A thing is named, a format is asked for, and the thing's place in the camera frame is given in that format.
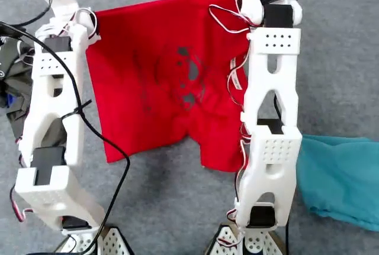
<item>teal cloth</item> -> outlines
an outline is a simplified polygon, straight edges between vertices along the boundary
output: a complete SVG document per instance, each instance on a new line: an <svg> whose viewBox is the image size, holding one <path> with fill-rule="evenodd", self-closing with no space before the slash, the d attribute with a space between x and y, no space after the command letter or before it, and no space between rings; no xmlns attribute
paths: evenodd
<svg viewBox="0 0 379 255"><path fill-rule="evenodd" d="M379 231L379 143L304 135L297 182L309 211Z"/></svg>

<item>red cloth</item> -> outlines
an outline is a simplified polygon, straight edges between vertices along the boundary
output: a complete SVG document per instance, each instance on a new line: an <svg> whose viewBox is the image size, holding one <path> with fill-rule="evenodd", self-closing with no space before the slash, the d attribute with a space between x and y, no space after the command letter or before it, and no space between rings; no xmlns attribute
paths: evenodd
<svg viewBox="0 0 379 255"><path fill-rule="evenodd" d="M101 40L87 51L102 133L128 154L192 137L201 164L236 171L240 107L226 89L230 60L248 50L246 34L230 34L210 4L236 10L235 0L160 0L97 12ZM214 10L231 29L245 22ZM243 71L239 79L246 88ZM243 91L234 96L243 101ZM122 158L105 144L108 162Z"/></svg>

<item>gray carpet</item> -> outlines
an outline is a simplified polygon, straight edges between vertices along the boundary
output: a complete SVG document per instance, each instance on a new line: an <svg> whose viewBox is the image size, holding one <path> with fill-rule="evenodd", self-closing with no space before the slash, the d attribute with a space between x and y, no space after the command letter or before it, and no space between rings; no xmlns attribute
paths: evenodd
<svg viewBox="0 0 379 255"><path fill-rule="evenodd" d="M24 21L41 0L0 0L0 20ZM151 0L79 0L95 10ZM298 63L299 127L304 133L379 140L379 0L301 0L303 41ZM34 31L47 17L33 25ZM93 99L86 74L85 99ZM99 127L92 104L86 114ZM0 254L50 251L62 236L34 216L19 224L8 200L17 173L17 148L0 113ZM83 186L107 206L124 167L107 165L102 143L85 135ZM187 139L140 153L111 214L136 254L202 254L233 205L233 175L200 166L199 147ZM379 234L309 214L297 195L290 227L291 254L379 254Z"/></svg>

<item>blue cloth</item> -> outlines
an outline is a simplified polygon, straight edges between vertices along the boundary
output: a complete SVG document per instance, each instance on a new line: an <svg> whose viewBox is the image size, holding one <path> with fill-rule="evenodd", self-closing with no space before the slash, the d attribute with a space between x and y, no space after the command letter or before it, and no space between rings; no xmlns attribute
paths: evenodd
<svg viewBox="0 0 379 255"><path fill-rule="evenodd" d="M379 143L304 135L297 181L309 211L379 231Z"/></svg>

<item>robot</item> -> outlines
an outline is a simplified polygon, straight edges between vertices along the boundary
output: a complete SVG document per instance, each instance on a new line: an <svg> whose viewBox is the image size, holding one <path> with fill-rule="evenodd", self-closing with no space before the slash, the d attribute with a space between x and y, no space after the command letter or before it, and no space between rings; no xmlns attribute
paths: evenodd
<svg viewBox="0 0 379 255"><path fill-rule="evenodd" d="M52 1L54 17L36 33L55 53L35 43L33 93L19 150L23 156L15 191L53 230L68 235L56 252L134 254L117 228L104 227L108 213L79 186L75 172L82 163L82 70L85 50L100 39L96 18L76 0ZM250 137L249 162L236 179L234 208L206 254L285 254L275 235L288 222L296 188L296 161L301 144L297 128L297 56L302 10L297 0L235 0L251 25L248 88L241 121ZM276 55L275 73L268 56ZM64 61L69 73L57 57ZM278 119L259 119L269 91L281 108ZM41 147L56 118L66 131L66 146Z"/></svg>

